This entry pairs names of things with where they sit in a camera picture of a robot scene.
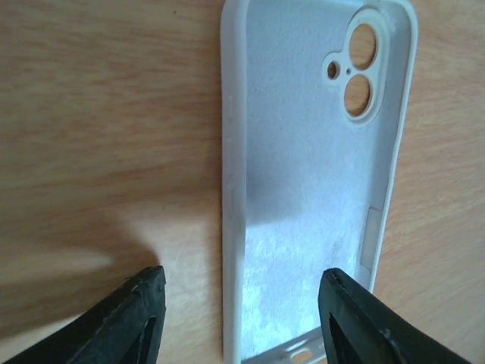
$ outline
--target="wooden surface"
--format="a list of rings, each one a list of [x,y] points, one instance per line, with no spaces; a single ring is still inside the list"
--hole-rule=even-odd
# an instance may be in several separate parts
[[[0,359],[167,273],[162,362],[221,361],[222,0],[0,5]],[[420,42],[375,293],[485,362],[485,6]]]

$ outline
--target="smartphone case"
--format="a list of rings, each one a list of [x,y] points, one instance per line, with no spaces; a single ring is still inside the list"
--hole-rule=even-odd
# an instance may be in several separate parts
[[[377,41],[364,70],[349,57],[360,24]],[[319,362],[324,269],[373,290],[417,42],[406,0],[226,0],[225,363]],[[359,74],[371,94],[353,116],[344,93]]]

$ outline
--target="wooden table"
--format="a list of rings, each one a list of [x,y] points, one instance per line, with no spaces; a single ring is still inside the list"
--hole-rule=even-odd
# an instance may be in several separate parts
[[[0,359],[161,262],[162,362],[221,361],[222,4],[0,5]],[[485,5],[415,7],[375,293],[485,362]]]

